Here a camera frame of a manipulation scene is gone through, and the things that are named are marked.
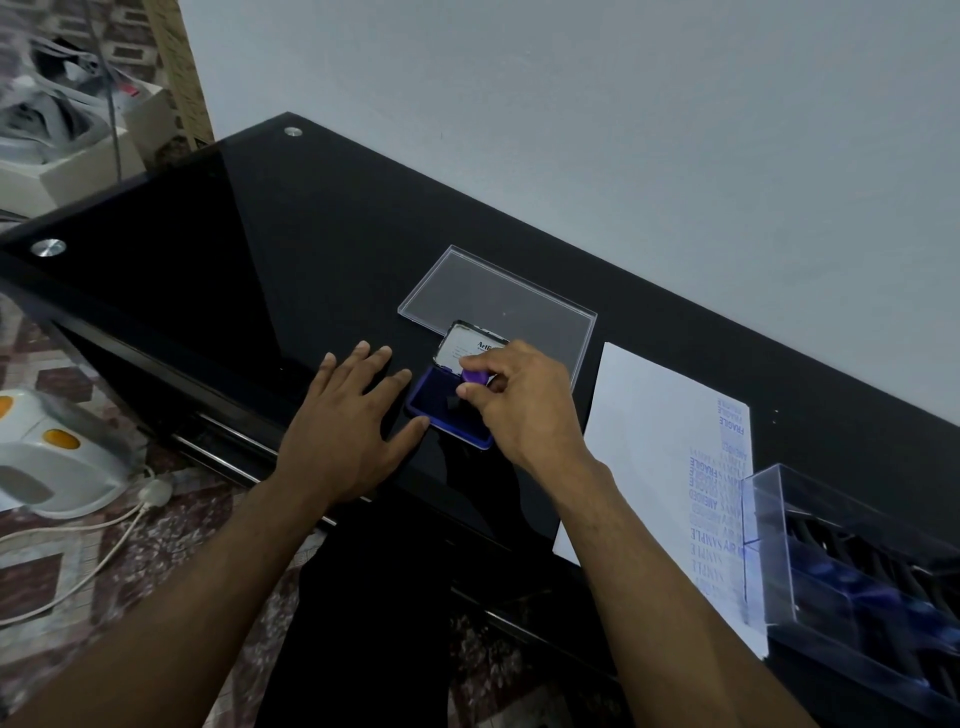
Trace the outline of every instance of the left hand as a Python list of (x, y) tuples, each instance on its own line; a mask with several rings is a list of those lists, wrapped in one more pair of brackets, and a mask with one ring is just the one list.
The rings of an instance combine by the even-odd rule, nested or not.
[(380, 437), (380, 421), (410, 382), (410, 370), (363, 391), (391, 355), (390, 347), (370, 354), (361, 341), (338, 367), (328, 353), (283, 437), (271, 480), (315, 521), (332, 503), (361, 496), (392, 473), (430, 425), (417, 417), (390, 442)]

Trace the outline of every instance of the purple stamp handle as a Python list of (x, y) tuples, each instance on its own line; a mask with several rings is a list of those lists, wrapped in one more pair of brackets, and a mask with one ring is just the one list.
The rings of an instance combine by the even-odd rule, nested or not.
[(487, 380), (490, 378), (488, 372), (468, 372), (466, 369), (460, 374), (464, 381), (472, 382), (473, 384), (483, 384), (487, 385)]

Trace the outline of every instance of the orange button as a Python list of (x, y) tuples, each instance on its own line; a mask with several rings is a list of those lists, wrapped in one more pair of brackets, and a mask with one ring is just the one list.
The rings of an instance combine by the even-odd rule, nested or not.
[(80, 440), (61, 429), (48, 429), (43, 433), (43, 439), (57, 448), (77, 449), (80, 446)]

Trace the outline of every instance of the finger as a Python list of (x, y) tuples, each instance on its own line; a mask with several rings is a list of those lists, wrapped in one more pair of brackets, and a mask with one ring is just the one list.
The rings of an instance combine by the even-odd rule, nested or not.
[(310, 382), (307, 397), (319, 397), (324, 392), (324, 389), (326, 389), (326, 385), (333, 375), (333, 370), (336, 368), (337, 357), (327, 352), (324, 355), (324, 360), (320, 363), (320, 369), (317, 370), (317, 375), (314, 376), (313, 381)]
[(504, 392), (507, 389), (507, 378), (503, 375), (495, 376), (487, 385), (487, 389), (489, 389), (495, 395)]
[(366, 341), (361, 341), (359, 344), (353, 347), (353, 351), (350, 353), (350, 356), (344, 359), (344, 363), (334, 370), (333, 374), (330, 376), (330, 381), (326, 386), (334, 389), (341, 386), (344, 381), (347, 380), (350, 372), (353, 371), (353, 367), (366, 359), (367, 354), (369, 353), (370, 344), (368, 344)]
[(378, 416), (383, 417), (386, 414), (390, 405), (396, 401), (396, 397), (410, 383), (412, 376), (413, 373), (409, 369), (401, 369), (373, 387), (373, 391), (367, 395), (367, 399), (370, 400), (371, 406)]
[(460, 366), (468, 372), (494, 372), (510, 378), (516, 374), (522, 358), (523, 354), (519, 350), (505, 347), (491, 349), (474, 356), (463, 356), (460, 359)]
[(523, 339), (514, 339), (507, 345), (507, 349), (522, 353), (540, 353), (537, 347), (527, 344)]
[(497, 395), (491, 392), (483, 384), (471, 384), (469, 382), (464, 382), (459, 387), (457, 387), (457, 396), (461, 400), (467, 400), (470, 404), (480, 410), (480, 414), (483, 414), (484, 409), (487, 408), (493, 400), (496, 399)]
[(393, 355), (394, 352), (390, 347), (380, 347), (369, 357), (353, 367), (353, 371), (348, 375), (344, 386), (355, 391), (357, 394), (362, 393), (373, 381), (376, 373), (387, 366), (387, 362), (390, 361), (390, 357)]
[(407, 425), (387, 443), (387, 454), (384, 457), (383, 467), (386, 471), (383, 476), (386, 477), (403, 461), (410, 450), (415, 448), (423, 434), (430, 426), (429, 417), (417, 417), (407, 423)]

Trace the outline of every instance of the hand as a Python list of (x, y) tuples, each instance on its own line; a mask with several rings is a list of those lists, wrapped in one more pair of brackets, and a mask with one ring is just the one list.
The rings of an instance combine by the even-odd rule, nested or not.
[(464, 356), (460, 365), (497, 374), (486, 387), (465, 382), (457, 394), (480, 410), (503, 454), (547, 491), (555, 474), (592, 461), (570, 397), (570, 376), (559, 361), (514, 340), (503, 349)]
[(368, 354), (370, 344), (361, 341), (339, 367), (332, 353), (324, 357), (280, 444), (271, 479), (292, 491), (292, 502), (308, 508), (314, 520), (332, 503), (361, 496), (392, 473), (430, 424), (417, 417), (383, 441), (380, 421), (411, 374), (403, 369), (387, 376), (364, 395), (392, 352), (383, 347)]

